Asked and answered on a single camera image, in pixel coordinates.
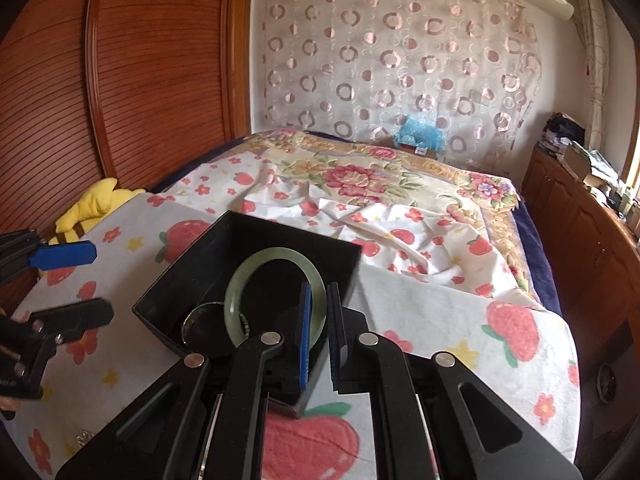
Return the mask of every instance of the bed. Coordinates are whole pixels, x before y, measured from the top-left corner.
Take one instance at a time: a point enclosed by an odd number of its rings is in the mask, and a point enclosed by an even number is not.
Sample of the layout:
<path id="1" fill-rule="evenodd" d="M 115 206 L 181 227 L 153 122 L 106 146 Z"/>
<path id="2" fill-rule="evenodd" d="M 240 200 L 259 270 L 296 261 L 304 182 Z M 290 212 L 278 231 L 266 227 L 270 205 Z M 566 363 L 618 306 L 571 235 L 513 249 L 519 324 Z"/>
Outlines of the bed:
<path id="1" fill-rule="evenodd" d="M 539 240 L 534 228 L 526 230 L 524 209 L 514 219 L 518 199 L 508 180 L 293 130 L 256 134 L 217 152 L 105 218 L 86 234 L 98 247 L 96 262 L 40 280 L 17 309 L 14 316 L 24 319 L 102 296 L 116 310 L 111 325 L 58 351 L 43 400 L 24 404 L 6 425 L 43 478 L 176 361 L 131 307 L 228 209 L 361 245 L 350 306 L 366 313 L 372 330 L 405 351 L 453 352 L 574 458 L 575 347 L 566 323 L 545 308 L 554 307 L 548 266 L 527 263 L 543 253 L 532 252 Z M 303 444 L 312 451 L 301 459 Z M 303 418 L 270 413 L 262 474 L 375 478 L 367 397 L 334 394 L 326 364 Z"/>

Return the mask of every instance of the black tray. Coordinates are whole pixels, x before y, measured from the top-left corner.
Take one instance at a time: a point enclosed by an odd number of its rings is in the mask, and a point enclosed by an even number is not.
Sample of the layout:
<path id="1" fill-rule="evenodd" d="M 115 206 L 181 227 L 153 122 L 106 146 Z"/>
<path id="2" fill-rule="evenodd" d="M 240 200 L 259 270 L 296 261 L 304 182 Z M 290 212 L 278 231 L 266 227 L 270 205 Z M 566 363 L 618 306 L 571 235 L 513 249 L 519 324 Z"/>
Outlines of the black tray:
<path id="1" fill-rule="evenodd" d="M 338 283 L 341 300 L 347 302 L 360 261 L 360 246 L 228 211 L 165 270 L 133 306 L 133 313 L 168 348 L 183 356 L 189 349 L 182 342 L 180 328 L 187 314 L 204 301 L 224 301 L 235 270 L 249 256 L 269 247 L 286 247 L 304 254 L 325 283 Z M 279 313 L 298 304 L 302 281 L 302 271 L 284 260 L 269 262 L 255 272 L 241 300 L 241 311 L 252 334 L 271 330 Z M 291 416 L 302 414 L 326 359 L 325 345 L 323 330 L 309 354 L 307 390 L 299 397 L 275 399 L 279 411 Z"/>

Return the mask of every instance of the circle patterned curtain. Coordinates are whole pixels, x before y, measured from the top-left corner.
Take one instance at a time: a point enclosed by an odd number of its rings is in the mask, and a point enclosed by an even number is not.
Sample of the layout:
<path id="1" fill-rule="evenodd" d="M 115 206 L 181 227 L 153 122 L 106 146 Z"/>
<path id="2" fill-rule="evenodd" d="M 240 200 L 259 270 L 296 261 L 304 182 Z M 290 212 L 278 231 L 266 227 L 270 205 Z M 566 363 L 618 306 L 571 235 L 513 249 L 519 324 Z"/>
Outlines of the circle patterned curtain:
<path id="1" fill-rule="evenodd" d="M 388 144 L 407 117 L 447 162 L 498 171 L 538 88 L 536 31 L 512 0 L 264 0 L 254 20 L 270 126 Z"/>

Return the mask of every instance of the yellow star print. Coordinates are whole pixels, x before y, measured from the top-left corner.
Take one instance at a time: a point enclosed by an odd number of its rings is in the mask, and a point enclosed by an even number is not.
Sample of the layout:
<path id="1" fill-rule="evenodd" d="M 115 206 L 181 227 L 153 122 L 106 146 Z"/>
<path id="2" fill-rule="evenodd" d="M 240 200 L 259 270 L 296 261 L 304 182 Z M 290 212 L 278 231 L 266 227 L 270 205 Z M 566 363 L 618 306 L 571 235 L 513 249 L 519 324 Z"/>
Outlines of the yellow star print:
<path id="1" fill-rule="evenodd" d="M 51 387 L 51 383 L 48 380 L 44 381 L 42 385 L 42 402 L 47 402 L 51 398 L 52 393 L 53 388 Z"/>
<path id="2" fill-rule="evenodd" d="M 113 388 L 120 381 L 120 373 L 109 368 L 107 374 L 102 378 L 102 382 Z"/>
<path id="3" fill-rule="evenodd" d="M 478 360 L 478 356 L 480 355 L 478 352 L 475 352 L 471 348 L 469 348 L 466 339 L 460 341 L 460 343 L 458 343 L 458 346 L 456 346 L 455 348 L 447 348 L 447 352 L 455 355 L 462 361 L 462 364 L 470 370 L 476 368 L 476 361 Z"/>
<path id="4" fill-rule="evenodd" d="M 142 236 L 139 236 L 137 238 L 129 238 L 129 241 L 127 242 L 127 251 L 135 253 L 140 247 L 142 247 L 142 239 Z"/>

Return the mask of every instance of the wooden cabinet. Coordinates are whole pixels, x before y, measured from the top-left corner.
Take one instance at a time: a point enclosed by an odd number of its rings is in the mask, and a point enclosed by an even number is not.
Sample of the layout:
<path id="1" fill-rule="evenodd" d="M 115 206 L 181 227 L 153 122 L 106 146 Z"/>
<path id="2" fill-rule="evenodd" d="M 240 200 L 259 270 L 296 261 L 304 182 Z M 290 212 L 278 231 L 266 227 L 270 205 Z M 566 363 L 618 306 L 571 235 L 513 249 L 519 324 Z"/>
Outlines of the wooden cabinet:
<path id="1" fill-rule="evenodd" d="M 522 186 L 551 264 L 562 314 L 584 375 L 609 337 L 640 307 L 640 258 L 624 222 L 551 156 L 534 149 Z"/>

